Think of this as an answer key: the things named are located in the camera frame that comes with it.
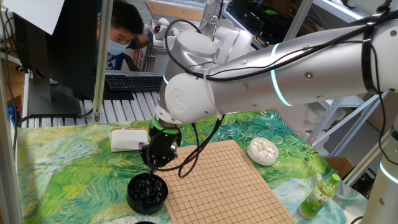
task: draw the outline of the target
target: grid lines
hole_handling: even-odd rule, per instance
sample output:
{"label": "grid lines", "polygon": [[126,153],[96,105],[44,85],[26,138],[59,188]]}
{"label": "grid lines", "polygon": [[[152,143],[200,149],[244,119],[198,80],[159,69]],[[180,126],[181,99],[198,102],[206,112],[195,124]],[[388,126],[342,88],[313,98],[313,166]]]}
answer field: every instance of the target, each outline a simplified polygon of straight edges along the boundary
{"label": "grid lines", "polygon": [[[178,148],[178,158],[164,168],[180,164],[194,149]],[[207,145],[187,177],[177,172],[157,173],[169,188],[165,205],[174,224],[295,223],[234,140]]]}

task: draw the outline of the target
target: painted tablecloth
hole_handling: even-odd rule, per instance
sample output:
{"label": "painted tablecloth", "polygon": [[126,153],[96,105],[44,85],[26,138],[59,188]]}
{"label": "painted tablecloth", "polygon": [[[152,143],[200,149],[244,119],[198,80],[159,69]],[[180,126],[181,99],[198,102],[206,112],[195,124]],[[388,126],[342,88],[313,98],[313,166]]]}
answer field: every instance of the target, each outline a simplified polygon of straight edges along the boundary
{"label": "painted tablecloth", "polygon": [[[200,141],[211,133],[215,117],[197,124]],[[111,152],[108,132],[149,121],[28,128],[18,132],[17,171],[25,223],[171,223],[165,207],[151,217],[131,210],[127,184],[147,172],[137,151]],[[273,111],[228,114],[212,142],[233,139],[246,152],[254,137],[271,140],[279,157],[270,167],[254,166],[297,223],[347,223],[364,213],[367,200],[345,184],[313,220],[297,207],[316,180],[332,175],[327,162],[298,137]],[[182,146],[195,144],[190,125]]]}

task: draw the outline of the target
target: green bottle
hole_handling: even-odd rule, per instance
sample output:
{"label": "green bottle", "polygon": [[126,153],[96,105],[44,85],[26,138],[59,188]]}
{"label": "green bottle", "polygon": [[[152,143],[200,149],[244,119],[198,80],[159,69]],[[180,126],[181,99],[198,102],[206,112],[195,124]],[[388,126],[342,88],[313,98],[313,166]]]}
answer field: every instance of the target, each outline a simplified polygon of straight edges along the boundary
{"label": "green bottle", "polygon": [[322,179],[314,187],[310,195],[298,207],[301,216],[311,220],[338,192],[338,182],[340,177],[332,174],[329,179]]}

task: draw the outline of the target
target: black keyboard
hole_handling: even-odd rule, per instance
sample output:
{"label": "black keyboard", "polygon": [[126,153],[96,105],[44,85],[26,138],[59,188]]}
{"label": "black keyboard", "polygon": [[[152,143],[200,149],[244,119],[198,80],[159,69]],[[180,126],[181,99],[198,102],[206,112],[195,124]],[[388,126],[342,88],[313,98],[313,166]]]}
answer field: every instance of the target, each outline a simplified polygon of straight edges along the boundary
{"label": "black keyboard", "polygon": [[153,91],[160,90],[163,77],[105,75],[105,80],[113,91]]}

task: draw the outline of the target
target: face mask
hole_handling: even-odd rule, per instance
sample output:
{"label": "face mask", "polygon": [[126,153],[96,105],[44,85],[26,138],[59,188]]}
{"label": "face mask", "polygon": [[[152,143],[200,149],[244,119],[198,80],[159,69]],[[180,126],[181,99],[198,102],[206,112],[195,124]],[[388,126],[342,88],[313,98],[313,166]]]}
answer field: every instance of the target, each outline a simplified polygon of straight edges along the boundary
{"label": "face mask", "polygon": [[108,53],[111,55],[119,55],[123,53],[128,46],[129,46],[128,44],[121,45],[119,43],[113,42],[112,40],[109,40]]}

